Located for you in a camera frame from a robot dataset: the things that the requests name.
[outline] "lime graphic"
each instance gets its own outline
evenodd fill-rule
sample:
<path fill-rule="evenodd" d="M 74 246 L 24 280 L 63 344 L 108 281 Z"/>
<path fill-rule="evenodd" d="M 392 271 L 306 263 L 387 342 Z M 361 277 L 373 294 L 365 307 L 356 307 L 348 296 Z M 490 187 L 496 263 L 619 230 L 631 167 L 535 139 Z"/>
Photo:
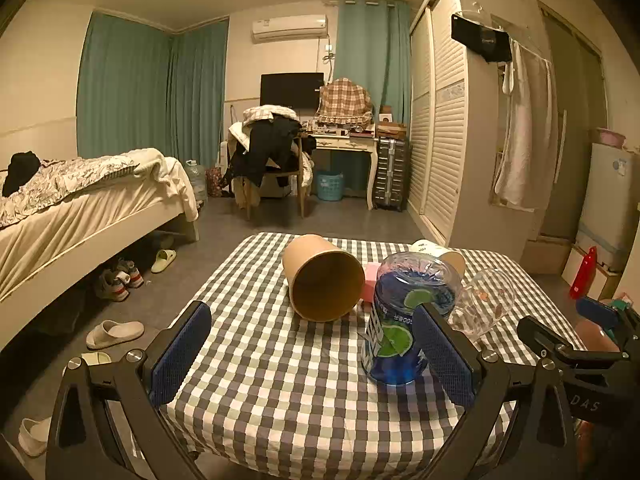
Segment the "lime graphic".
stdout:
<path fill-rule="evenodd" d="M 404 306 L 413 310 L 420 304 L 431 303 L 433 294 L 426 288 L 414 288 L 404 297 Z"/>
<path fill-rule="evenodd" d="M 411 332 L 404 326 L 383 323 L 382 330 L 385 336 L 382 339 L 382 346 L 378 351 L 378 357 L 403 356 L 414 343 Z"/>

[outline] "blue gripper pad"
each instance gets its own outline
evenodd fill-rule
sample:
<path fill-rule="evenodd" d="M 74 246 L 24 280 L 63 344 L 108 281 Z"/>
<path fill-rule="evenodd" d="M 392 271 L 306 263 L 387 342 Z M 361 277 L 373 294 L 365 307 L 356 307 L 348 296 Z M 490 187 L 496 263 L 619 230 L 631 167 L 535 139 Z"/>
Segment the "blue gripper pad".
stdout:
<path fill-rule="evenodd" d="M 211 330 L 211 311 L 206 303 L 192 301 L 173 327 L 163 330 L 150 347 L 163 336 L 173 336 L 164 353 L 156 360 L 150 371 L 148 385 L 149 401 L 158 408 L 174 400 L 182 381 L 207 340 Z"/>
<path fill-rule="evenodd" d="M 593 321 L 606 330 L 614 328 L 619 323 L 618 313 L 615 309 L 591 298 L 580 298 L 575 302 L 575 308 L 582 317 Z"/>
<path fill-rule="evenodd" d="M 471 407 L 476 398 L 471 370 L 422 306 L 414 310 L 413 330 L 431 372 L 437 376 L 451 402 Z"/>

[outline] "power cord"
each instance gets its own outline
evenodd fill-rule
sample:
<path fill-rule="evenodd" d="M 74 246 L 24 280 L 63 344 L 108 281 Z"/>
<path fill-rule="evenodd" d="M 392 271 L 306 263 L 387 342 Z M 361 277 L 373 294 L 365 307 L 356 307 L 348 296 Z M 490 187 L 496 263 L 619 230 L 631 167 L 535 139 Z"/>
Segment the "power cord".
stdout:
<path fill-rule="evenodd" d="M 333 48 L 334 48 L 333 45 L 334 44 L 331 41 L 331 36 L 329 36 L 329 35 L 327 35 L 327 36 L 329 37 L 329 46 L 331 46 L 332 49 L 329 51 L 329 53 L 326 56 L 324 56 L 322 58 L 322 64 L 326 65 L 327 62 L 329 63 L 329 79 L 328 80 L 331 81 L 332 77 L 334 76 L 335 54 L 334 54 L 334 51 L 333 51 Z"/>

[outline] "red water bottle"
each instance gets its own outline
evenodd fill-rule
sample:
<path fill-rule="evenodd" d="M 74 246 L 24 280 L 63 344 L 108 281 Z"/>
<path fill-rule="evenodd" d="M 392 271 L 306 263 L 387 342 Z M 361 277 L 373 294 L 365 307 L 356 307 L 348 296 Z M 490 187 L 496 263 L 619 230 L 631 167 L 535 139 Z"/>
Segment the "red water bottle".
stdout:
<path fill-rule="evenodd" d="M 573 300 L 583 297 L 589 290 L 595 277 L 597 260 L 598 251 L 596 247 L 593 246 L 589 249 L 589 254 L 584 255 L 580 269 L 578 269 L 578 273 L 575 275 L 574 284 L 569 290 L 569 296 Z"/>

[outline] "chair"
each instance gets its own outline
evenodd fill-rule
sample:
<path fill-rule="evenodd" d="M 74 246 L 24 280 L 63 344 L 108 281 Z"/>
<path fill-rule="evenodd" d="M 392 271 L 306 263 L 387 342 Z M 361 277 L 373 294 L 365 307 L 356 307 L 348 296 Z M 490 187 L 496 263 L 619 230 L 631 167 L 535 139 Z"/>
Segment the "chair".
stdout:
<path fill-rule="evenodd" d="M 306 192 L 302 189 L 302 177 L 303 177 L 303 165 L 302 165 L 302 134 L 298 134 L 295 137 L 296 144 L 298 145 L 298 169 L 295 171 L 281 171 L 277 168 L 273 168 L 273 171 L 269 170 L 265 174 L 273 176 L 296 176 L 296 183 L 298 184 L 298 200 L 300 201 L 300 216 L 305 217 L 305 196 Z M 246 219 L 251 219 L 251 197 L 252 186 L 246 187 Z"/>

